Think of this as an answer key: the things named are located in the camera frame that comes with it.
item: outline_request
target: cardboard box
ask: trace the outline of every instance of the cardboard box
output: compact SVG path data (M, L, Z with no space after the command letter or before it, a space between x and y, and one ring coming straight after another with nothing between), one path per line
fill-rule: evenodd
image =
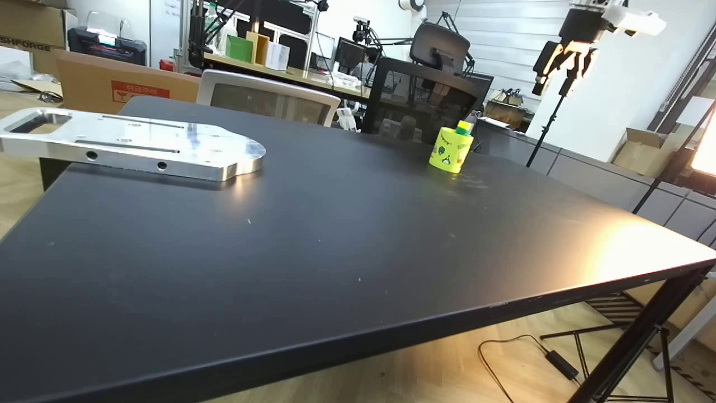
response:
M0 0L0 41L26 46L66 46L63 12L32 2Z
M611 164L645 176L659 176L682 140L686 134L666 137L650 129L626 128L625 143Z
M200 78L110 58L55 51L66 107L117 115L132 97L197 101Z

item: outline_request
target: chair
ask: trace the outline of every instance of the chair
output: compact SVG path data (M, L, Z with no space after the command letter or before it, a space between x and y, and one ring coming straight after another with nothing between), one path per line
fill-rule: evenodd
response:
M381 58L362 133L398 140L435 143L443 126L454 128L482 107L493 75L471 78L450 72Z
M207 70L197 103L253 115L332 126L338 107L336 97L247 73Z

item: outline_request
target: desk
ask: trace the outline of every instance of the desk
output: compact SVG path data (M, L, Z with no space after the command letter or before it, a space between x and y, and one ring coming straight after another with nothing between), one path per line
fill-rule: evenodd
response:
M362 87L361 92L353 92L353 90L348 90L348 87L338 87L338 86L332 82L332 78L328 73L320 73L320 72L305 72L305 70L295 70L295 67L290 67L287 72L279 72L279 70L268 70L265 65L245 63L245 61L220 56L220 53L205 53L205 65L214 67L214 70L234 70L234 72L243 72L243 73L279 78L279 80L284 80L284 82L294 82L294 86L330 92L330 94L334 94L338 98L353 98L353 101L368 101L369 98L369 87Z
M716 253L518 164L158 98L268 148L209 189L72 165L0 243L0 401L200 401L667 279L607 396Z

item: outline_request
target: black office chair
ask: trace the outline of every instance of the black office chair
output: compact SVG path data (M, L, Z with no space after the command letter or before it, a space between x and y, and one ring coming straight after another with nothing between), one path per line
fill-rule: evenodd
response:
M381 58L362 119L362 133L398 140L435 143L443 126L454 128L482 107L493 75L450 72Z

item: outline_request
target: metal plate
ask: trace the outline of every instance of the metal plate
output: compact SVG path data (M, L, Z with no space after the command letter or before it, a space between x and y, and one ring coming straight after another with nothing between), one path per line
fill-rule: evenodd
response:
M229 181L267 148L217 126L32 107L0 119L0 152Z

